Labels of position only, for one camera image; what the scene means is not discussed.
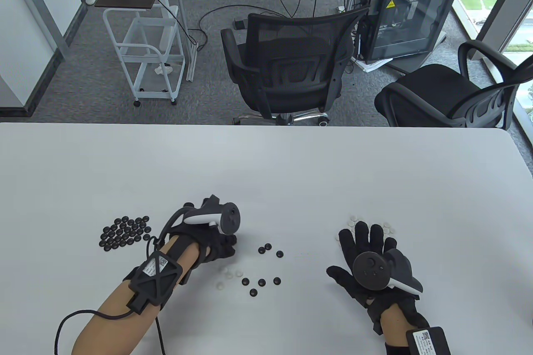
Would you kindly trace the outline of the person's right hand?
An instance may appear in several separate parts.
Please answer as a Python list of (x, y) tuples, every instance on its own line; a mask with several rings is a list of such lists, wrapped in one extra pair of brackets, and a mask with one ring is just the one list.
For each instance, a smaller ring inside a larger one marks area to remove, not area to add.
[(394, 304), (399, 306), (408, 323), (414, 327), (429, 327), (428, 321), (416, 309), (415, 301), (420, 299), (419, 295), (406, 292), (397, 286), (371, 290), (360, 283), (358, 279), (360, 273), (354, 272), (356, 258), (364, 253), (373, 253), (386, 259), (393, 257), (397, 261), (402, 253), (397, 250), (397, 241), (394, 238), (384, 239), (383, 228), (378, 224), (369, 227), (364, 221), (359, 221), (355, 225), (354, 234), (348, 229), (339, 232), (339, 243), (350, 271), (330, 266), (326, 273), (367, 309), (377, 334), (383, 333), (382, 328), (378, 327), (381, 315)]

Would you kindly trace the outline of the person's left hand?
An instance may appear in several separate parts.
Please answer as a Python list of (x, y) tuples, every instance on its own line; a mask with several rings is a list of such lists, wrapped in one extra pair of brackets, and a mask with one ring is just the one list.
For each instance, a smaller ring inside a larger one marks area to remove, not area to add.
[(181, 223), (160, 234), (161, 239), (166, 237), (168, 243), (162, 247), (162, 252), (181, 266), (180, 285), (188, 282), (192, 270), (200, 264), (234, 256), (237, 243), (235, 235), (220, 233), (208, 224)]

